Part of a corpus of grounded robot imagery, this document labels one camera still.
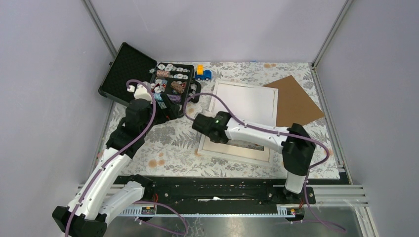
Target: tape roll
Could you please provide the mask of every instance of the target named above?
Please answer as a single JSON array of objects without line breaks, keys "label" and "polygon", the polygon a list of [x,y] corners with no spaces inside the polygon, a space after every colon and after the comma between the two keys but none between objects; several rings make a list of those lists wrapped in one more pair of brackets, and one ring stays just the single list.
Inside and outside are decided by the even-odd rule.
[{"label": "tape roll", "polygon": [[183,86],[179,85],[177,82],[173,81],[170,86],[173,90],[175,90],[177,93],[182,94],[185,91],[185,88]]},{"label": "tape roll", "polygon": [[170,72],[169,71],[162,71],[162,70],[158,70],[156,72],[156,75],[158,77],[164,77],[164,78],[168,78],[170,76]]}]

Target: white paper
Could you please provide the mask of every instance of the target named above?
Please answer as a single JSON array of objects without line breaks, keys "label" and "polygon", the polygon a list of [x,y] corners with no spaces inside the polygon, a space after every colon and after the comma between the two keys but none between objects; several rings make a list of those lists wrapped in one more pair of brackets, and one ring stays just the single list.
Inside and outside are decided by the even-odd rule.
[{"label": "white paper", "polygon": [[[273,114],[275,93],[271,88],[245,87],[218,84],[216,95],[219,96],[240,119],[256,122],[264,125],[275,126],[276,114]],[[215,99],[213,112],[227,111],[224,106]]]}]

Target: cardboard sheet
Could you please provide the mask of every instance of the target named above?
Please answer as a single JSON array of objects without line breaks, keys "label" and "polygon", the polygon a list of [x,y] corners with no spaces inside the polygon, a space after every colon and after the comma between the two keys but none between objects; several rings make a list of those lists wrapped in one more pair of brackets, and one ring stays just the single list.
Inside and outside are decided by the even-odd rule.
[{"label": "cardboard sheet", "polygon": [[278,127],[291,127],[293,123],[306,125],[325,116],[293,76],[264,86],[279,90],[276,116]]}]

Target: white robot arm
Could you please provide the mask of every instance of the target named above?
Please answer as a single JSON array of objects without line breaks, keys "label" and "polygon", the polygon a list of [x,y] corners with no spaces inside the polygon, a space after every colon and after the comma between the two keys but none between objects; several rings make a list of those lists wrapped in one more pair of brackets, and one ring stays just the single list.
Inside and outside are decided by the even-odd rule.
[{"label": "white robot arm", "polygon": [[[292,133],[310,138],[304,128],[296,123],[292,127],[271,127],[253,122],[243,122],[247,126],[237,122],[227,112],[215,114],[206,111],[197,115],[192,128],[206,135],[215,143],[241,140],[268,147],[282,154],[284,167],[288,171],[285,188],[291,194],[301,193],[316,146],[312,142],[283,134]],[[277,134],[262,131],[263,129],[277,131]]]},{"label": "white robot arm", "polygon": [[[136,151],[144,144],[144,138],[138,140],[124,154],[112,160],[109,159],[144,130],[144,123],[149,120],[150,113],[147,109],[149,105],[147,98],[141,98],[134,100],[127,107],[127,117],[121,120],[118,128],[111,134],[106,143],[108,148],[104,151],[99,164],[87,181],[88,184],[91,180],[94,180],[94,182],[91,185],[85,185],[67,207],[56,207],[52,216],[63,232],[71,213],[74,213],[70,225],[71,236],[101,237],[104,235],[108,224],[125,208],[142,198],[151,198],[150,195],[153,193],[152,181],[136,175],[134,180],[128,182],[123,189],[103,202],[107,191],[122,168],[129,163]],[[231,118],[231,115],[227,112],[218,112],[217,114],[207,112],[197,115],[192,128],[208,136],[211,141],[216,143],[227,143],[230,139],[242,140],[281,153],[284,166],[288,171],[284,190],[289,193],[284,194],[301,193],[315,145],[311,142],[283,135],[292,133],[309,137],[301,125],[293,124],[291,128],[270,127],[251,122],[245,122],[245,125],[242,125]],[[272,132],[268,133],[260,129],[277,131],[278,133],[275,135]],[[85,191],[84,199],[80,201],[80,197]]]}]

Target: white wall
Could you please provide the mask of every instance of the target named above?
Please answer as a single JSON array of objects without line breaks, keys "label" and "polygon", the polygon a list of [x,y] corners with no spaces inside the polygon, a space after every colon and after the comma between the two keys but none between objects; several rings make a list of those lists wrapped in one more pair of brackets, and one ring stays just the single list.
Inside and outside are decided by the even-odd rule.
[{"label": "white wall", "polygon": [[51,214],[87,179],[112,60],[82,2],[0,3],[0,236],[58,236]]},{"label": "white wall", "polygon": [[312,62],[345,0],[92,0],[113,44],[158,61]]},{"label": "white wall", "polygon": [[355,1],[318,67],[380,236],[418,236],[419,1]]}]

